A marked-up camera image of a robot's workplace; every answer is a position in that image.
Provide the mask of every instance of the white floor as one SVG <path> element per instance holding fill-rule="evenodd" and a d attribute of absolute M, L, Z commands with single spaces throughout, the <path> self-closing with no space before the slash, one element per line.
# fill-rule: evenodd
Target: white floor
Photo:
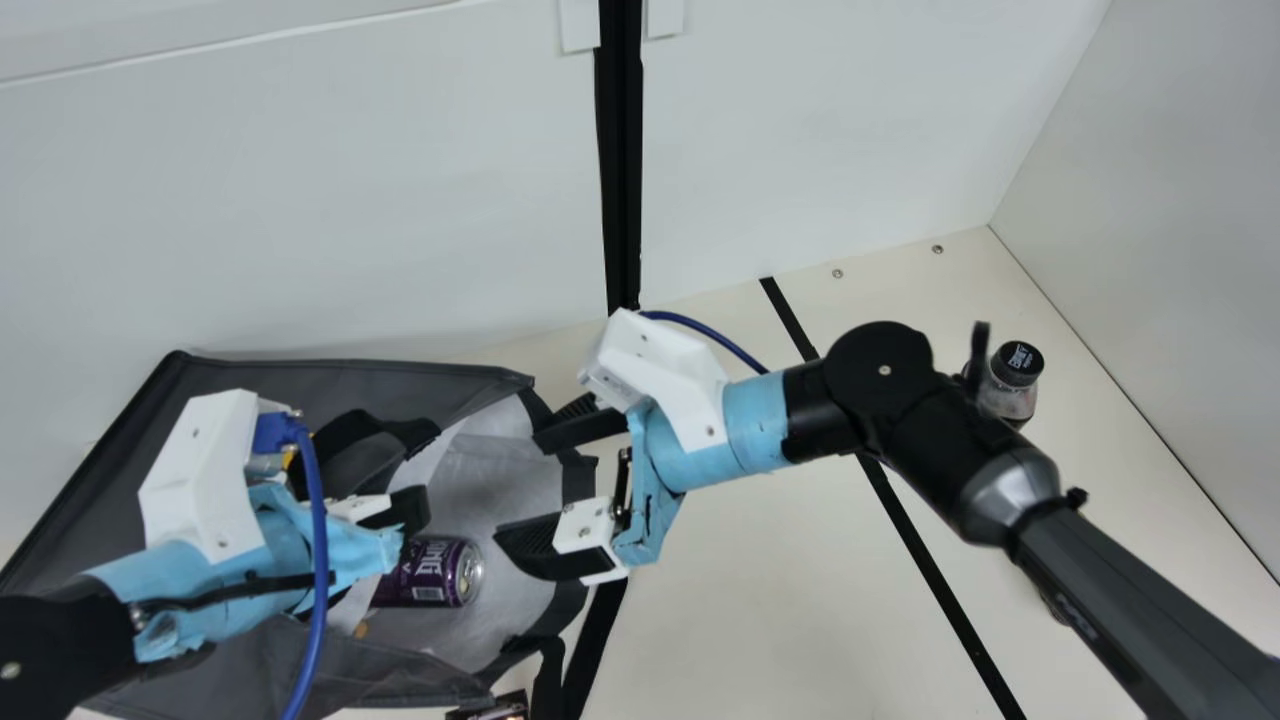
<path fill-rule="evenodd" d="M 989 231 L 777 279 L 819 351 L 879 319 L 925 332 L 940 369 L 960 368 L 978 319 L 992 323 L 996 342 L 1018 337 L 1039 346 L 1048 365 L 1027 434 L 1057 461 L 1068 486 L 1091 492 L 1084 512 L 1254 643 L 1280 652 L 1280 587 Z M 800 361 L 756 283 L 669 309 L 716 327 L 769 368 Z M 456 360 L 530 373 L 556 406 L 580 393 L 573 375 L 599 327 Z M 723 363 L 746 377 L 731 356 Z M 602 459 L 602 493 L 621 442 L 589 448 Z M 1029 717 L 1142 717 L 1001 552 L 963 544 L 908 486 L 893 483 Z M 576 632 L 567 633 L 570 642 Z M 527 687 L 535 671 L 536 659 L 499 689 Z M 635 574 L 585 717 L 1000 714 L 858 464 L 831 459 L 687 497 L 662 561 Z"/>

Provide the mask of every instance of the small bottle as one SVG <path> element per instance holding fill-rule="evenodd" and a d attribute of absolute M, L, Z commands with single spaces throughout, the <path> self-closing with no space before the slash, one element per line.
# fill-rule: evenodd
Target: small bottle
<path fill-rule="evenodd" d="M 411 538 L 399 565 L 378 583 L 371 607 L 463 607 L 483 577 L 484 559 L 471 541 Z"/>
<path fill-rule="evenodd" d="M 1042 372 L 1044 356 L 1036 346 L 1016 340 L 1001 345 L 987 363 L 978 405 L 1021 429 L 1036 414 L 1036 380 Z"/>

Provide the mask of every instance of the white wall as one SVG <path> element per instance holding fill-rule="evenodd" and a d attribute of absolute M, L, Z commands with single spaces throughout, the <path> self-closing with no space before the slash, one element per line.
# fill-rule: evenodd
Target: white wall
<path fill-rule="evenodd" d="M 1115 0 L 993 222 L 1272 574 L 1277 28 L 1274 0 Z"/>
<path fill-rule="evenodd" d="M 0 556 L 175 347 L 438 357 L 602 315 L 591 59 L 557 32 L 444 6 L 0 86 Z"/>
<path fill-rule="evenodd" d="M 986 223 L 1105 4 L 690 0 L 644 49 L 645 300 Z M 174 347 L 431 359 L 603 315 L 591 56 L 557 5 L 0 82 L 0 552 Z"/>
<path fill-rule="evenodd" d="M 488 0 L 0 0 L 0 81 Z"/>
<path fill-rule="evenodd" d="M 689 0 L 644 46 L 646 302 L 984 225 L 1108 0 Z"/>

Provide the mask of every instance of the purple soda can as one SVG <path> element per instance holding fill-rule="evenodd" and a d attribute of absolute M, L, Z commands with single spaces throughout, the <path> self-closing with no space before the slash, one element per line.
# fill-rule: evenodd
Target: purple soda can
<path fill-rule="evenodd" d="M 411 538 L 396 570 L 383 575 L 372 607 L 463 607 L 476 597 L 484 559 L 471 541 Z"/>

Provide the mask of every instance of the screw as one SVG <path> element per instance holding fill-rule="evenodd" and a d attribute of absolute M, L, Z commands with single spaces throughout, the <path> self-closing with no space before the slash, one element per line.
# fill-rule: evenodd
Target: screw
<path fill-rule="evenodd" d="M 129 623 L 133 623 L 134 630 L 140 633 L 142 630 L 146 630 L 148 620 L 150 618 L 147 618 L 147 614 L 141 607 L 138 607 L 137 605 L 129 606 Z"/>

